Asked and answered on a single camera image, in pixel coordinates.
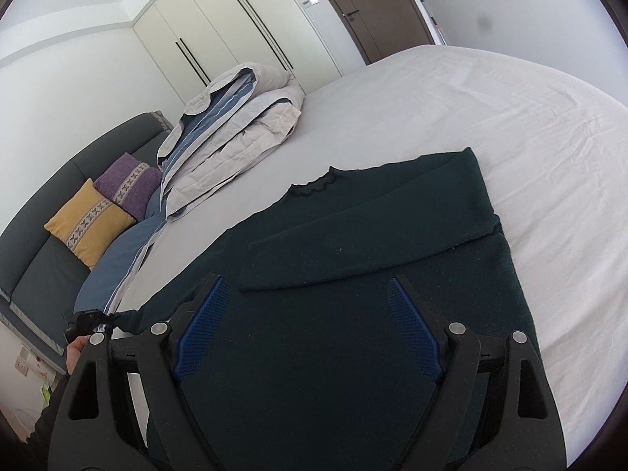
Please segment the person's left hand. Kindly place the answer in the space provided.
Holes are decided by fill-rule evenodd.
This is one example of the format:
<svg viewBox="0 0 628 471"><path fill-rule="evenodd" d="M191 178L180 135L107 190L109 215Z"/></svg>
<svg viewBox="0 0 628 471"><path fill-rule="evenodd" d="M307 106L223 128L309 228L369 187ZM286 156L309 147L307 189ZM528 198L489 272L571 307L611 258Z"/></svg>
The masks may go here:
<svg viewBox="0 0 628 471"><path fill-rule="evenodd" d="M88 336L78 336L66 349L66 369L72 375L85 347L89 344Z"/></svg>

